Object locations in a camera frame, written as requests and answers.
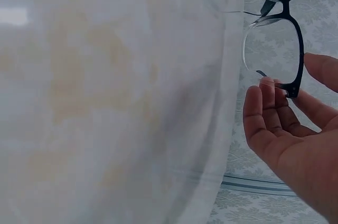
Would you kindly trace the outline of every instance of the palm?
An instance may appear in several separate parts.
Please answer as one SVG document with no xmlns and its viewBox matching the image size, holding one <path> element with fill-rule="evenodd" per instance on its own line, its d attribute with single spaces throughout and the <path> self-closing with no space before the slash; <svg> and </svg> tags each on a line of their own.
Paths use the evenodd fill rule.
<svg viewBox="0 0 338 224">
<path fill-rule="evenodd" d="M 305 66 L 338 92 L 338 60 L 307 55 Z M 247 92 L 243 123 L 248 145 L 303 200 L 338 222 L 338 110 L 300 91 L 294 103 L 321 129 L 317 133 L 300 124 L 284 92 L 269 82 L 263 79 Z M 332 194 L 334 202 L 322 204 Z"/>
</svg>

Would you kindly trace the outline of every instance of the damask pattern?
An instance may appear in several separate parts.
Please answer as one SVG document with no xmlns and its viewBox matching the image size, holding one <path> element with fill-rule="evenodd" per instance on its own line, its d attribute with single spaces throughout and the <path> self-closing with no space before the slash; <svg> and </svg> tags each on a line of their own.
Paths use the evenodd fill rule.
<svg viewBox="0 0 338 224">
<path fill-rule="evenodd" d="M 245 0 L 246 11 L 259 12 L 262 0 Z M 276 5 L 274 13 L 280 12 L 281 7 Z M 290 13 L 301 26 L 305 52 L 326 54 L 338 58 L 338 0 L 292 0 Z M 245 26 L 255 20 L 254 16 L 245 16 Z M 282 61 L 298 63 L 295 53 L 287 49 L 281 53 L 289 37 L 281 32 L 278 40 L 271 36 L 272 32 L 261 32 L 251 39 L 250 55 L 260 56 L 260 59 L 271 67 L 286 67 Z M 262 162 L 246 143 L 242 124 L 242 107 L 246 90 L 257 82 L 247 77 L 246 69 L 242 66 L 238 90 L 235 124 L 233 127 L 232 143 L 227 162 L 228 175 L 241 175 L 253 178 L 266 178 L 280 181 L 270 168 Z M 322 86 L 304 71 L 302 89 L 320 99 L 322 102 L 338 108 L 336 93 Z M 318 131 L 294 105 L 300 122 L 309 128 Z M 313 211 L 297 197 L 281 197 L 261 195 L 239 191 L 220 189 L 212 210 L 211 223 L 327 223 L 319 214 Z"/>
<path fill-rule="evenodd" d="M 297 197 L 220 189 L 207 224 L 326 224 Z"/>
</svg>

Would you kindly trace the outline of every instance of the white curtain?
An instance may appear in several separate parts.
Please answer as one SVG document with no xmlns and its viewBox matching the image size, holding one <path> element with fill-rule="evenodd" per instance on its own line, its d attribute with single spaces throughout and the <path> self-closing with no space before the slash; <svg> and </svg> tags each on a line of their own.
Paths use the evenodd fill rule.
<svg viewBox="0 0 338 224">
<path fill-rule="evenodd" d="M 0 0 L 3 223 L 206 223 L 243 0 Z"/>
</svg>

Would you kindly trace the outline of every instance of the finger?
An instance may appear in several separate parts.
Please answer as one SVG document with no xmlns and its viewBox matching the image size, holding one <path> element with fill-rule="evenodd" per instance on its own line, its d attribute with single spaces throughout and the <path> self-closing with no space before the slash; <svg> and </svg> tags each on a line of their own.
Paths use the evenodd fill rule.
<svg viewBox="0 0 338 224">
<path fill-rule="evenodd" d="M 278 173 L 280 157 L 289 147 L 302 140 L 293 136 L 277 137 L 268 131 L 262 117 L 262 101 L 260 88 L 256 86 L 249 88 L 243 108 L 245 135 L 249 147 Z"/>
<path fill-rule="evenodd" d="M 259 88 L 262 92 L 262 116 L 266 128 L 276 136 L 285 135 L 276 110 L 274 81 L 265 77 L 261 80 Z"/>
<path fill-rule="evenodd" d="M 283 130 L 296 137 L 306 137 L 317 134 L 315 131 L 301 125 L 297 116 L 289 107 L 289 102 L 286 99 L 284 90 L 276 88 L 275 96 L 276 110 Z"/>
<path fill-rule="evenodd" d="M 253 86 L 247 91 L 243 107 L 243 125 L 249 147 L 262 158 L 265 148 L 277 137 L 268 131 L 262 116 L 262 92 Z"/>
<path fill-rule="evenodd" d="M 304 65 L 313 78 L 333 91 L 338 92 L 338 59 L 306 53 Z"/>
<path fill-rule="evenodd" d="M 333 118 L 338 116 L 338 110 L 323 104 L 302 90 L 299 91 L 294 103 L 320 129 L 323 129 Z"/>
</svg>

